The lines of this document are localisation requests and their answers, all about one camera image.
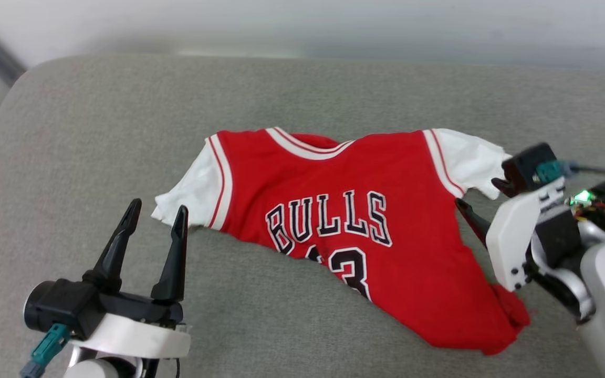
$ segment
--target gray fabric surface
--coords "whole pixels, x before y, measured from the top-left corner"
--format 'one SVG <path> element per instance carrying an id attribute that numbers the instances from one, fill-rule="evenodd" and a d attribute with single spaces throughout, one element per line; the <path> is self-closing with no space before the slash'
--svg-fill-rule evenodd
<path id="1" fill-rule="evenodd" d="M 605 165 L 605 72 L 127 55 L 32 69 L 0 109 L 0 376 L 40 340 L 21 314 L 36 284 L 79 279 L 141 197 L 122 277 L 124 290 L 148 294 L 169 246 L 169 229 L 148 218 L 153 197 L 213 132 L 274 126 L 341 141 L 448 127 L 511 153 L 545 140 L 561 158 Z M 491 216 L 502 200 L 468 201 Z M 485 357 L 428 346 L 310 261 L 206 229 L 191 233 L 188 253 L 182 376 L 598 376 L 573 320 L 535 285 L 520 292 L 533 325 Z M 173 376 L 173 363 L 159 376 Z"/>

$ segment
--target shirt sleeve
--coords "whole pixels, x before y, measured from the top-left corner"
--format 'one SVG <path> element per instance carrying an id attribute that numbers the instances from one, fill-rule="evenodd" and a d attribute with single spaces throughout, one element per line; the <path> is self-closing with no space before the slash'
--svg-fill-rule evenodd
<path id="1" fill-rule="evenodd" d="M 449 129 L 424 132 L 440 181 L 457 198 L 475 187 L 495 200 L 500 191 L 492 179 L 504 179 L 501 163 L 510 158 L 501 146 Z"/>
<path id="2" fill-rule="evenodd" d="M 225 207 L 221 206 L 221 201 L 225 200 L 226 180 L 219 153 L 216 151 L 217 144 L 220 149 L 220 143 L 215 135 L 206 139 L 204 148 L 181 181 L 169 192 L 155 197 L 157 207 L 151 217 L 171 226 L 179 207 L 184 205 L 188 208 L 188 226 L 202 225 L 212 228 L 219 226 L 220 229 L 223 221 L 219 225 L 216 218 L 219 208 Z"/>

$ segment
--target neckline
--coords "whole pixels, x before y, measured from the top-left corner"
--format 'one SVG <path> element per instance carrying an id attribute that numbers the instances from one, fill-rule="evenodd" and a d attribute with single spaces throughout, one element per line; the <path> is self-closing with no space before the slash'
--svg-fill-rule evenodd
<path id="1" fill-rule="evenodd" d="M 342 153 L 346 148 L 348 148 L 348 146 L 350 146 L 350 144 L 354 142 L 346 141 L 334 146 L 334 148 L 322 149 L 297 139 L 295 136 L 288 134 L 288 132 L 283 131 L 279 127 L 266 129 L 266 132 L 275 143 L 281 146 L 281 148 L 295 156 L 307 160 L 332 159 Z"/>

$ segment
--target clothing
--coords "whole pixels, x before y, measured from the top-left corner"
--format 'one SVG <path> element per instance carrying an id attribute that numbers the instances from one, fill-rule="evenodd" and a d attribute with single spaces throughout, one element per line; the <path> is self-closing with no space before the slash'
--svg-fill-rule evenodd
<path id="1" fill-rule="evenodd" d="M 489 285 L 464 246 L 454 199 L 495 199 L 499 146 L 447 129 L 336 143 L 282 129 L 221 131 L 153 217 L 326 266 L 435 347 L 495 354 L 529 324 L 521 301 Z"/>

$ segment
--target green light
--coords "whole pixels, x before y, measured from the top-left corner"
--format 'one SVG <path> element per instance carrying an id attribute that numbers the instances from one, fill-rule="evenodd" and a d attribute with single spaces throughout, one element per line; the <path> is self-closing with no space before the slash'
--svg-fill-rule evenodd
<path id="1" fill-rule="evenodd" d="M 576 196 L 573 198 L 576 199 L 577 201 L 587 202 L 587 201 L 591 200 L 592 194 L 588 191 L 582 191 L 579 194 L 576 194 Z"/>

